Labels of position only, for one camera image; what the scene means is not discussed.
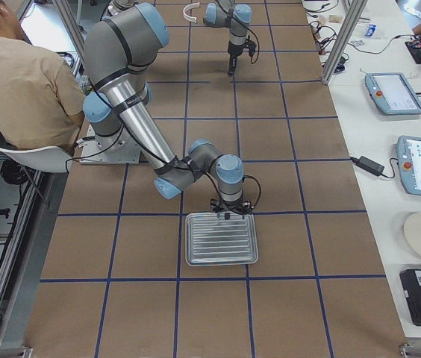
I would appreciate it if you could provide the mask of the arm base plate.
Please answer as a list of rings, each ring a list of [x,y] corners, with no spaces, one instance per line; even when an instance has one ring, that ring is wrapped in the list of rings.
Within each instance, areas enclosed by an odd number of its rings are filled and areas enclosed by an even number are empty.
[[[140,146],[131,138],[125,128],[119,129],[114,135],[103,137],[95,134],[92,125],[88,126],[86,137],[82,138],[82,152],[79,162],[83,165],[121,165],[138,164],[140,161]]]

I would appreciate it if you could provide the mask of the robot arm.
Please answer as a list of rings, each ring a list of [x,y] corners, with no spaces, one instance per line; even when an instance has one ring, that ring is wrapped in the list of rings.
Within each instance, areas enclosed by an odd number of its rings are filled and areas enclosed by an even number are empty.
[[[252,214],[243,199],[245,175],[241,159],[223,154],[214,144],[196,140],[178,158],[149,114],[146,72],[167,46],[169,32],[152,4],[143,2],[96,23],[84,41],[84,68],[97,99],[142,149],[156,178],[156,190],[170,200],[202,176],[215,179],[215,213]]]
[[[203,22],[211,28],[227,28],[228,40],[228,76],[232,77],[237,68],[238,57],[245,49],[252,57],[256,50],[256,43],[248,35],[252,20],[252,8],[247,4],[236,1],[214,1],[207,5]]]

